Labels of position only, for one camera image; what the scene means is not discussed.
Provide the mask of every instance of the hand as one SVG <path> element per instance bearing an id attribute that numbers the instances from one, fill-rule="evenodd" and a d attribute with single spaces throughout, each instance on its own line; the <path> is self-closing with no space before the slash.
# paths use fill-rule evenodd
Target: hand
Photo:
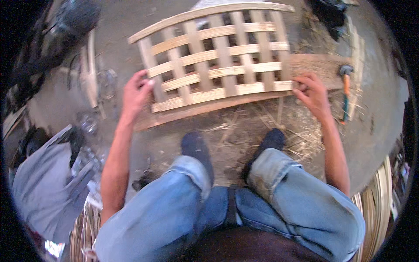
<path id="1" fill-rule="evenodd" d="M 321 122 L 330 119 L 332 113 L 329 108 L 327 90 L 320 79 L 313 73 L 304 73 L 293 79 L 300 83 L 299 88 L 294 88 L 292 92 L 301 100 L 311 111 L 311 113 Z"/>
<path id="2" fill-rule="evenodd" d="M 121 117 L 134 120 L 144 108 L 153 89 L 154 80 L 143 79 L 146 70 L 136 72 L 124 86 L 124 100 Z"/>

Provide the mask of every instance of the woven lattice panel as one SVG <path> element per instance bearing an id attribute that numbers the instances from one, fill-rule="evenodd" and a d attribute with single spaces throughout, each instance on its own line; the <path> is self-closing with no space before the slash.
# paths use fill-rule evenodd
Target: woven lattice panel
<path id="1" fill-rule="evenodd" d="M 281 11 L 294 8 L 260 2 L 217 5 L 173 16 L 131 36 L 128 42 L 138 43 L 147 75 L 156 82 L 152 112 L 291 90 Z M 163 41 L 153 45 L 156 34 Z"/>

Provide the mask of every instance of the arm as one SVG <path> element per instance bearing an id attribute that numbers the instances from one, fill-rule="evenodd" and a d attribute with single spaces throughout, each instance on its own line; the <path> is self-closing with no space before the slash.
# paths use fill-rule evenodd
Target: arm
<path id="1" fill-rule="evenodd" d="M 101 178 L 103 202 L 101 226 L 123 208 L 125 203 L 129 179 L 129 148 L 134 121 L 154 84 L 153 80 L 142 79 L 145 74 L 145 70 L 135 73 L 124 87 L 121 118 Z"/>
<path id="2" fill-rule="evenodd" d="M 339 131 L 332 117 L 326 87 L 314 73 L 305 73 L 294 79 L 300 87 L 293 89 L 294 95 L 301 100 L 320 121 L 326 149 L 326 182 L 349 197 L 349 171 Z"/>

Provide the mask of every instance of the foot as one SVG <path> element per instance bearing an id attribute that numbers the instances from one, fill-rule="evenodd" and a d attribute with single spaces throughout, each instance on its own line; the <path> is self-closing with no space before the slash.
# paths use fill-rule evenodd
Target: foot
<path id="1" fill-rule="evenodd" d="M 214 170 L 212 169 L 210 151 L 202 135 L 198 131 L 187 133 L 182 138 L 181 150 L 182 155 L 194 157 L 204 165 L 212 185 L 214 183 Z"/>
<path id="2" fill-rule="evenodd" d="M 249 176 L 250 168 L 252 167 L 253 162 L 262 154 L 262 152 L 267 148 L 275 148 L 278 150 L 282 150 L 285 145 L 285 135 L 281 132 L 281 130 L 274 128 L 270 130 L 265 138 L 262 140 L 262 143 L 259 145 L 258 150 L 253 154 L 252 159 L 246 164 L 241 172 L 241 176 L 244 181 L 247 181 L 247 177 Z"/>

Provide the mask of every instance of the hammer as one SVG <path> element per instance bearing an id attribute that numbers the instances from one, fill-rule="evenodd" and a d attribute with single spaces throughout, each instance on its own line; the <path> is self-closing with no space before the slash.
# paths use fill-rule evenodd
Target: hammer
<path id="1" fill-rule="evenodd" d="M 345 124 L 348 118 L 348 104 L 349 104 L 349 75 L 354 71 L 354 68 L 350 65 L 341 65 L 339 67 L 338 75 L 342 77 L 343 80 L 343 118 L 341 123 Z"/>

